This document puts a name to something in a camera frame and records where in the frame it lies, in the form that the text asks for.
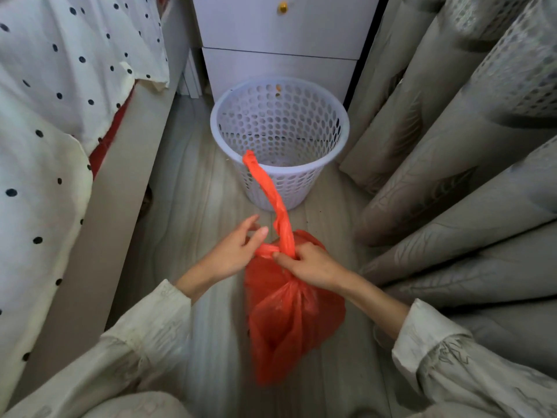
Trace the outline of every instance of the white cabinet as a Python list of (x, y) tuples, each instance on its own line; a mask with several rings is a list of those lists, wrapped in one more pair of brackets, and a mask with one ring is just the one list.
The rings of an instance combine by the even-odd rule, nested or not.
[(215, 101), (236, 83), (268, 75), (299, 77), (315, 82), (342, 101), (356, 65), (356, 60), (214, 48), (203, 48), (203, 56)]
[(378, 2), (193, 0), (204, 47), (350, 60), (360, 58)]

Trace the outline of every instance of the twisted bag handle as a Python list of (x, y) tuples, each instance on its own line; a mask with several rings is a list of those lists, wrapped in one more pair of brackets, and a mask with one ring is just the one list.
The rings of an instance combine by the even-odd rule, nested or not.
[(242, 158), (242, 161), (256, 182), (258, 182), (261, 186), (261, 189), (263, 190), (265, 196), (267, 196), (277, 215), (277, 218), (273, 223), (273, 227), (275, 227), (275, 230), (280, 238), (278, 246), (262, 244), (257, 251), (255, 251), (255, 255), (270, 259), (272, 258), (273, 253), (282, 252), (295, 259), (296, 250), (292, 226), (290, 225), (290, 219), (288, 218), (288, 211), (282, 202), (281, 196), (275, 188), (275, 184), (265, 170), (261, 168), (253, 151), (247, 150), (246, 154)]

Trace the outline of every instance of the white plastic basket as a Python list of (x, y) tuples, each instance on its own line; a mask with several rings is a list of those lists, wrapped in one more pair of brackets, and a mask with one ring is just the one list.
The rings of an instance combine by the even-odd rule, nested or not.
[(247, 197), (272, 211), (242, 156), (251, 149), (288, 210), (308, 195), (323, 167), (342, 150), (348, 114), (327, 90), (302, 79), (267, 77), (226, 91), (211, 112), (211, 131), (234, 162)]

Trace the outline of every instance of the white sleeve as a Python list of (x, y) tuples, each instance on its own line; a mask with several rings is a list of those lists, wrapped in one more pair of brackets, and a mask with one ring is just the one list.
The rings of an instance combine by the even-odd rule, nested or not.
[(187, 353), (191, 300), (164, 280), (77, 358), (4, 418), (77, 418)]
[(419, 299), (404, 321), (393, 360), (434, 403), (460, 403), (494, 416), (557, 416), (555, 380), (478, 345), (468, 330)]

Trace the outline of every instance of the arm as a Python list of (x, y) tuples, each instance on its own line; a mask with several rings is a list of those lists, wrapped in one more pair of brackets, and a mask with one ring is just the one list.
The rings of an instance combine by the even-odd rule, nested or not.
[[(187, 355), (190, 309), (213, 284), (238, 273), (268, 233), (258, 216), (230, 235), (171, 285), (164, 280), (126, 312), (89, 351), (11, 408), (3, 418), (77, 418)], [(246, 244), (249, 231), (256, 231)]]
[(470, 332), (420, 301), (411, 308), (348, 271), (312, 244), (299, 260), (275, 261), (299, 279), (344, 296), (396, 340), (393, 360), (414, 389), (435, 403), (454, 402), (493, 416), (557, 414), (557, 382), (478, 345)]

